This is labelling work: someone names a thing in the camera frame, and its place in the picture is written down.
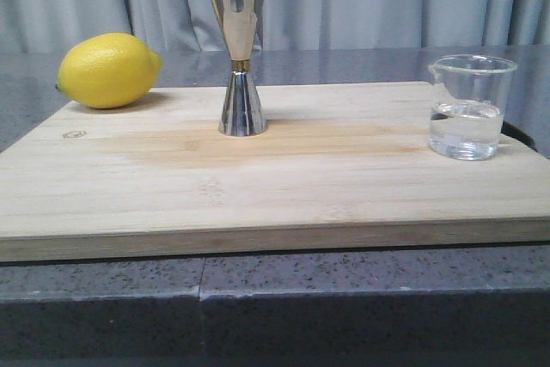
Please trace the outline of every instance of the glass measuring cup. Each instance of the glass measuring cup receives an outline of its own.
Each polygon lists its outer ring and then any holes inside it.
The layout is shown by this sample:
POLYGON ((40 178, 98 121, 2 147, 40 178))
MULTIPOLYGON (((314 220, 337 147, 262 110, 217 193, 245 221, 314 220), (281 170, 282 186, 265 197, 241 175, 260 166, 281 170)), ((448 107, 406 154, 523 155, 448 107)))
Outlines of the glass measuring cup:
POLYGON ((430 147, 462 160, 494 156, 517 64, 493 56, 462 54, 444 56, 428 69, 436 90, 430 147))

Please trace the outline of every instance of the granite countertop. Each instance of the granite countertop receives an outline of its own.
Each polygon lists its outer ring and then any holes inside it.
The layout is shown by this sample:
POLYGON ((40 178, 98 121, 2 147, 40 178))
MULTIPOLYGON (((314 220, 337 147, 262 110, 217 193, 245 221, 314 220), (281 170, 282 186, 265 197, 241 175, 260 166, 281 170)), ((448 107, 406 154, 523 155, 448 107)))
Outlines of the granite countertop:
MULTIPOLYGON (((429 81, 426 65, 457 52, 519 63, 506 120, 550 158, 550 46, 256 52, 254 80, 259 86, 429 81)), ((158 87, 227 81, 225 52, 163 57, 158 87)), ((0 54, 0 150, 67 102, 54 88, 62 58, 0 54)), ((4 263, 0 363, 502 349, 538 354, 550 345, 548 298, 547 242, 4 263)))

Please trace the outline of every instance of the wood grain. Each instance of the wood grain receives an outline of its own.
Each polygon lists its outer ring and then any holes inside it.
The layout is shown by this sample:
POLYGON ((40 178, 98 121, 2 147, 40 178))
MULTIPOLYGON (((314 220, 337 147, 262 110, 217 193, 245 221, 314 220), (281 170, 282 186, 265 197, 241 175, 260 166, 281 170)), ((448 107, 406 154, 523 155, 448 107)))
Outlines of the wood grain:
POLYGON ((69 103, 0 154, 0 260, 550 239, 550 162, 432 152, 429 84, 259 92, 252 138, 217 132, 223 88, 69 103))

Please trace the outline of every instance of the curtain fold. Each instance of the curtain fold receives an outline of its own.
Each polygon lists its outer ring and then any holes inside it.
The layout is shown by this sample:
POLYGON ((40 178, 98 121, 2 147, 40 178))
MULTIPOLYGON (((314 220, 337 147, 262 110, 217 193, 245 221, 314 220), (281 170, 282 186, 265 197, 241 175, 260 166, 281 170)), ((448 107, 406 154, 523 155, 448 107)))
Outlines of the curtain fold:
MULTIPOLYGON (((0 0, 0 52, 122 31, 151 48, 223 50, 210 0, 0 0)), ((550 0, 265 0, 257 48, 550 44, 550 0)))

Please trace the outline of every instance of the lemon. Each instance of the lemon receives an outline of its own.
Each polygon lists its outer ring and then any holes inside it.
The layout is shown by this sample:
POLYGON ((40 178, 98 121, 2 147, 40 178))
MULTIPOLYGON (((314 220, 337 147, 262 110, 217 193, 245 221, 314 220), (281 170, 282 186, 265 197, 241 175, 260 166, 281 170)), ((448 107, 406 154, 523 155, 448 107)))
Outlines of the lemon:
POLYGON ((58 89, 87 107, 122 107, 155 83, 162 59, 131 34, 101 34, 74 46, 58 73, 58 89))

